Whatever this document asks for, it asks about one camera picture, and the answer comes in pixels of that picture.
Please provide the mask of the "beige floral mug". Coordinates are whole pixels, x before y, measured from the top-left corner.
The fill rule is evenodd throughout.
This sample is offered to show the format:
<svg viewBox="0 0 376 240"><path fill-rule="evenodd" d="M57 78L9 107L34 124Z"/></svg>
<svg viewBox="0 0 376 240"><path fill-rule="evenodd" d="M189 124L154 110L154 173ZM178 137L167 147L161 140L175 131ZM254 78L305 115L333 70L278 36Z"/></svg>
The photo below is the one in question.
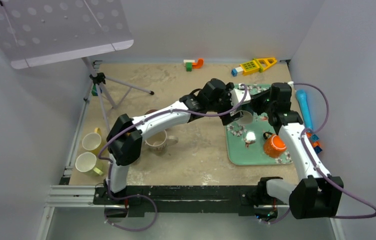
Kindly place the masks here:
<svg viewBox="0 0 376 240"><path fill-rule="evenodd" d="M179 138L169 135L166 130L160 131L145 140L149 150L156 155L164 154L169 146L175 145L178 142Z"/></svg>

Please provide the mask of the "yellow mug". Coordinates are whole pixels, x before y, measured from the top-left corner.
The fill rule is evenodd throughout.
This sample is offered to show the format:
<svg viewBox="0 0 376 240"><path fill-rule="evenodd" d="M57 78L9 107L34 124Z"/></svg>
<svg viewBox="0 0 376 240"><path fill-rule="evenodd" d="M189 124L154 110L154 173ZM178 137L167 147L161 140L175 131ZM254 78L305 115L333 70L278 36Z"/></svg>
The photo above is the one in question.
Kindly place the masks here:
<svg viewBox="0 0 376 240"><path fill-rule="evenodd" d="M93 132L85 135L82 139L83 149L95 155L99 154L103 145L102 131L99 127L95 128Z"/></svg>

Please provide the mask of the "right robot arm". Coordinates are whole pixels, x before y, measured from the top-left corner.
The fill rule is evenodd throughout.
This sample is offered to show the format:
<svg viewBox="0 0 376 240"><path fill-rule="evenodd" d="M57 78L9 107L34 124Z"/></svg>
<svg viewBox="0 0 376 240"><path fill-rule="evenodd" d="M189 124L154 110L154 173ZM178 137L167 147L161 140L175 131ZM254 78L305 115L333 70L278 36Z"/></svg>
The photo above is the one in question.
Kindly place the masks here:
<svg viewBox="0 0 376 240"><path fill-rule="evenodd" d="M250 96L245 103L256 113L265 113L275 133L285 143L295 165L299 183L290 184L280 177L260 179L256 196L264 204L278 199L289 205L296 219L335 217L343 190L343 181L332 176L321 163L307 138L299 113L291 110L292 88L273 83L265 91Z"/></svg>

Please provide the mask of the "dark teal mug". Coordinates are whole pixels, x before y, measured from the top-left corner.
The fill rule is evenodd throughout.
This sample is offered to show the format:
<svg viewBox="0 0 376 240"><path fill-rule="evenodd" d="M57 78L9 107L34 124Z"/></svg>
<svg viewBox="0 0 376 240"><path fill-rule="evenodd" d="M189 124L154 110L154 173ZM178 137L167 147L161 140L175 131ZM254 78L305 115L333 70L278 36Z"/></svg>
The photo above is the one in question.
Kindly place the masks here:
<svg viewBox="0 0 376 240"><path fill-rule="evenodd" d="M241 118L237 121L239 125L249 125L255 121L255 112L249 109L240 111Z"/></svg>

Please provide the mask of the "light green mug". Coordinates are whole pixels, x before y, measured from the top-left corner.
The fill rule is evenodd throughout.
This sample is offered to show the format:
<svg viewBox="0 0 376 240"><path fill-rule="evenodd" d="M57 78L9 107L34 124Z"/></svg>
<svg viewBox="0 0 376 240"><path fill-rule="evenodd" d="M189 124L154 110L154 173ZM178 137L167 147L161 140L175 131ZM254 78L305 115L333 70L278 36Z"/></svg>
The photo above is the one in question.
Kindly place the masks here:
<svg viewBox="0 0 376 240"><path fill-rule="evenodd" d="M76 158L76 169L90 176L103 176L104 165L97 156L91 152L84 152Z"/></svg>

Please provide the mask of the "orange cup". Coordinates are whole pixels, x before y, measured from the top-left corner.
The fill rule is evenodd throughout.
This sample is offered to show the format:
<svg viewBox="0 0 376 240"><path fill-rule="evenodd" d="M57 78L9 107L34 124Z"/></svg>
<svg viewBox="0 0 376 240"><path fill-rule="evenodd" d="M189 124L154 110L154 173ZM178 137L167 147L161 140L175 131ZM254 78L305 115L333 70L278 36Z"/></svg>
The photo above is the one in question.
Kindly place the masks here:
<svg viewBox="0 0 376 240"><path fill-rule="evenodd" d="M270 158L278 158L287 150L286 144L277 134L267 131L263 133L263 138L264 153Z"/></svg>

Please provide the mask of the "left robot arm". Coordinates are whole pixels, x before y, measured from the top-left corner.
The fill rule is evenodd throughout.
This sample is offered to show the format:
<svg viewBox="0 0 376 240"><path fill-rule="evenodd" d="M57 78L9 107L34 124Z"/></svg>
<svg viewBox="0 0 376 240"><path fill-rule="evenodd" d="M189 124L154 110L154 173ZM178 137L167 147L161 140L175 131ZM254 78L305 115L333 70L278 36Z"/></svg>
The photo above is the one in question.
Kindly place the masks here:
<svg viewBox="0 0 376 240"><path fill-rule="evenodd" d="M105 198L114 205L124 200L129 166L140 157L142 144L148 138L202 117L219 117L224 126L228 125L241 117L237 109L250 100L245 84L236 88L232 82L213 78L168 107L142 116L119 116L107 136L111 168Z"/></svg>

